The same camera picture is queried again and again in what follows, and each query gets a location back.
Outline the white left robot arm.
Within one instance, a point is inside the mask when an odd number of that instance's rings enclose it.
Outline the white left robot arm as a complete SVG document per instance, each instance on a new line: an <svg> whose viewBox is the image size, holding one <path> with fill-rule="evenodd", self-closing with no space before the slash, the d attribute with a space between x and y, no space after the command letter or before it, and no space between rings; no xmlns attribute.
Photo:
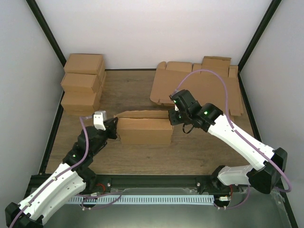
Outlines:
<svg viewBox="0 0 304 228"><path fill-rule="evenodd" d="M49 219L72 197L93 191L97 186L96 174L89 169L93 157L116 139L116 117L104 120L94 115L92 126L83 126L77 141L54 173L20 203L5 208L9 228L42 228Z"/></svg>

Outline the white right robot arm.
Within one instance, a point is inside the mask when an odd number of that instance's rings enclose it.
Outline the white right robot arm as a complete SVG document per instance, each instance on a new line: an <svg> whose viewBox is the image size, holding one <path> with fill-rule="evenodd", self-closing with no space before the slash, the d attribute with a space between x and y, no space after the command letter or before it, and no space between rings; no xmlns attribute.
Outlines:
<svg viewBox="0 0 304 228"><path fill-rule="evenodd" d="M269 194L285 171L287 152L258 141L233 122L215 105L200 105L189 90L181 90L170 96L174 108L169 110L172 126L191 125L219 138L243 158L249 165L219 166L211 179L212 188L223 191L228 185L250 185L263 194Z"/></svg>

